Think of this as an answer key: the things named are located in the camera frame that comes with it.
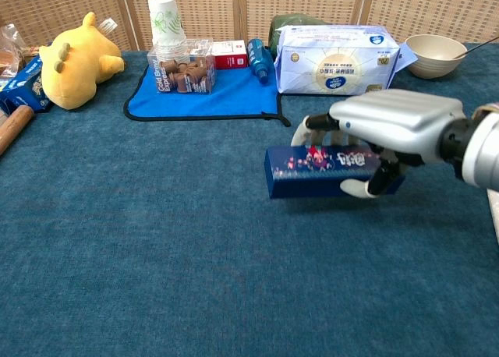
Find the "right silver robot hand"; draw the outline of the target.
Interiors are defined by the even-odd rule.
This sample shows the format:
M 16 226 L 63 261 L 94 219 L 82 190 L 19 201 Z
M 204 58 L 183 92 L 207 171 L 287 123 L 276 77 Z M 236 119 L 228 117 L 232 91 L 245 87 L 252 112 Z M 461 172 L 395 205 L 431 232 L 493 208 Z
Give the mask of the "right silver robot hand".
M 383 194 L 408 167 L 439 161 L 452 164 L 457 178 L 475 185 L 471 142 L 477 127 L 458 99 L 386 89 L 335 102 L 322 115 L 307 115 L 291 144 L 320 145 L 328 132 L 368 143 L 380 156 L 378 169 L 369 180 L 349 178 L 340 188 L 370 199 Z

